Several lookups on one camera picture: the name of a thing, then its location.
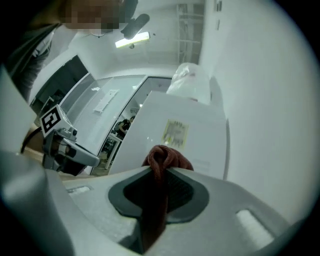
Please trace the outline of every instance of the sticker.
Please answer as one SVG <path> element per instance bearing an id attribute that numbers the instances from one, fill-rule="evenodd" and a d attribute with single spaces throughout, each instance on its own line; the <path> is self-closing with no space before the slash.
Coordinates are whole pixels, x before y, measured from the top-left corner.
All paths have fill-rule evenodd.
<path id="1" fill-rule="evenodd" d="M 166 124 L 162 143 L 168 147 L 182 150 L 185 147 L 189 125 L 176 121 L 168 120 Z"/>

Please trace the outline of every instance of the red cloth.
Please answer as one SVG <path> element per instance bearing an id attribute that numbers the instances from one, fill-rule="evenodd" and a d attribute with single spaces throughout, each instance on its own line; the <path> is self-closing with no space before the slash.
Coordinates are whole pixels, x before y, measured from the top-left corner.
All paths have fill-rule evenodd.
<path id="1" fill-rule="evenodd" d="M 142 244 L 146 252 L 166 228 L 168 193 L 165 170 L 178 167 L 193 171 L 194 168 L 180 152 L 164 145 L 154 146 L 142 166 L 150 166 L 155 182 L 154 188 L 150 191 L 152 201 L 143 209 L 141 218 Z"/>

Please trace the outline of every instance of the white wall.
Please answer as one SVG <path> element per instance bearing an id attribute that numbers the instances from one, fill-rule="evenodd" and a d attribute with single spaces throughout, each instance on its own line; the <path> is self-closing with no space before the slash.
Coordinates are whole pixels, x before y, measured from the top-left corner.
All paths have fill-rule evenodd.
<path id="1" fill-rule="evenodd" d="M 49 78 L 60 69 L 66 62 L 71 60 L 77 53 L 72 49 L 68 49 L 52 60 L 48 65 L 46 65 L 38 74 L 37 78 L 33 83 L 33 87 L 30 92 L 29 104 L 36 97 L 37 93 L 41 87 L 49 80 Z"/>
<path id="2" fill-rule="evenodd" d="M 223 0 L 227 26 L 214 36 L 216 17 L 207 13 L 200 59 L 220 86 L 229 120 L 227 179 L 294 223 L 320 184 L 319 66 L 276 5 L 241 1 L 236 11 L 237 4 Z"/>
<path id="3" fill-rule="evenodd" d="M 76 30 L 68 29 L 64 25 L 57 28 L 52 38 L 49 56 L 45 59 L 43 66 L 48 65 L 56 57 L 65 52 L 76 33 Z"/>

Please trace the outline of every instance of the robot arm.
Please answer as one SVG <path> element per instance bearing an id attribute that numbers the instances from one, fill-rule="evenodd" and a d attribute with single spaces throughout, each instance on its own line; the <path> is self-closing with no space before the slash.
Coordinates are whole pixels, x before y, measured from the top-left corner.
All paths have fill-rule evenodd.
<path id="1" fill-rule="evenodd" d="M 43 167 L 78 175 L 86 166 L 96 167 L 100 159 L 76 143 L 78 131 L 72 126 L 59 105 L 54 106 L 41 119 L 43 141 Z"/>

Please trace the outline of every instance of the white appliance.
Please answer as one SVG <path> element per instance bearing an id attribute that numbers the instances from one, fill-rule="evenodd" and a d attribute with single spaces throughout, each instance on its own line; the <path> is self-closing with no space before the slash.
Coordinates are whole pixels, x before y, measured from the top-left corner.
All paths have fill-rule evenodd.
<path id="1" fill-rule="evenodd" d="M 128 130 L 109 174 L 139 168 L 153 146 L 167 145 L 181 152 L 195 172 L 223 179 L 226 123 L 224 113 L 212 105 L 153 91 Z"/>

